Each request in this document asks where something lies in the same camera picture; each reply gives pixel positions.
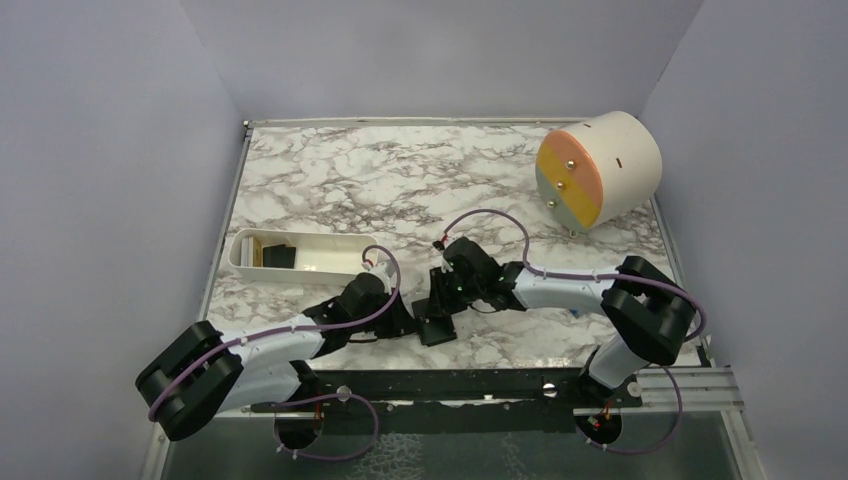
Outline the black card holder blue sleeves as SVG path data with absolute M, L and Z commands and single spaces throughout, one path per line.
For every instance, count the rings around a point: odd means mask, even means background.
M 414 301 L 412 311 L 418 325 L 418 337 L 423 346 L 433 347 L 457 339 L 451 315 L 445 313 L 436 301 Z

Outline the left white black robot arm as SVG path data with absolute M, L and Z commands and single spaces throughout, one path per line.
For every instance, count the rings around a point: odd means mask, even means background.
M 221 331 L 208 321 L 196 322 L 138 374 L 134 385 L 149 419 L 178 441 L 221 412 L 271 402 L 302 410 L 315 391 L 308 361 L 344 348 L 359 333 L 392 339 L 414 330 L 398 289 L 361 273 L 339 295 L 275 327 Z

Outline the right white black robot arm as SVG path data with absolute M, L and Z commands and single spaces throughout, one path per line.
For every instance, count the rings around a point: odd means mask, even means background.
M 520 261 L 500 264 L 460 238 L 444 248 L 441 266 L 429 276 L 428 297 L 413 304 L 426 346 L 455 339 L 453 315 L 476 302 L 496 312 L 561 308 L 606 316 L 616 333 L 593 351 L 576 383 L 579 398 L 592 407 L 612 399 L 638 370 L 673 365 L 696 314 L 683 291 L 638 256 L 598 273 L 534 271 Z

